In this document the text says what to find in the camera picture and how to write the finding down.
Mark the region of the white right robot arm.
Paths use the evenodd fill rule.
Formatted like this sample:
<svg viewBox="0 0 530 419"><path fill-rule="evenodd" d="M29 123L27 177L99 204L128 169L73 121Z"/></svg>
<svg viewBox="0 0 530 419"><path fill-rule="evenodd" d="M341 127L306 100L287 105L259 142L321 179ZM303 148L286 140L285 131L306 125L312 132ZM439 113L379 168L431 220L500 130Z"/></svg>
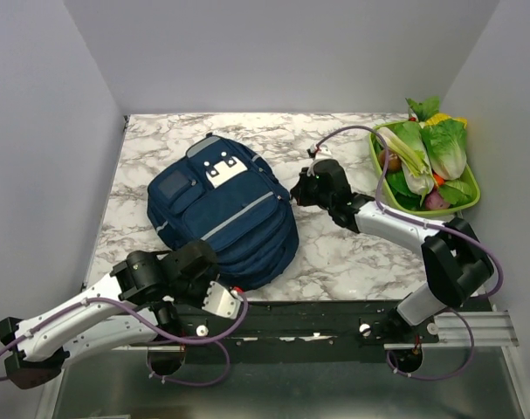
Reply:
<svg viewBox="0 0 530 419"><path fill-rule="evenodd" d="M314 161L301 169L290 194L299 206L325 210L342 228L383 238L422 258L425 283L372 326L372 335L379 339L409 340L421 323L447 308L460 307L494 273L488 253L479 248L464 219L431 221L380 207L373 197L352 191L334 159Z"/></svg>

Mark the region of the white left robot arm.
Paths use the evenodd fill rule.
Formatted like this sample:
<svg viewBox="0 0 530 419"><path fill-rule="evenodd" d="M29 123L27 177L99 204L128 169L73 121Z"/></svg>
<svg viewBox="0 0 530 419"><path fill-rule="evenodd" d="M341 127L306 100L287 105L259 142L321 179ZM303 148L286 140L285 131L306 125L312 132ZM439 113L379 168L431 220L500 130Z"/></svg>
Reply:
<svg viewBox="0 0 530 419"><path fill-rule="evenodd" d="M38 387L96 350L155 340L189 341L175 305L236 316L237 299L218 282L217 256L201 240L178 251L134 251L97 283L50 311L0 321L5 379Z"/></svg>

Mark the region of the navy blue student backpack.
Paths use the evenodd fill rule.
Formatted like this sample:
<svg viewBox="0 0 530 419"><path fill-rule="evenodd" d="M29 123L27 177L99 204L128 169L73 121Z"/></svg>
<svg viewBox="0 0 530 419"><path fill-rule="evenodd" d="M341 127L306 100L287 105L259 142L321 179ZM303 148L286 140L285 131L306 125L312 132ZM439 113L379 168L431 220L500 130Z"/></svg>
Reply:
<svg viewBox="0 0 530 419"><path fill-rule="evenodd" d="M173 250L201 239L223 283L270 284L293 261L299 234L290 194L245 145L207 134L148 185L149 221Z"/></svg>

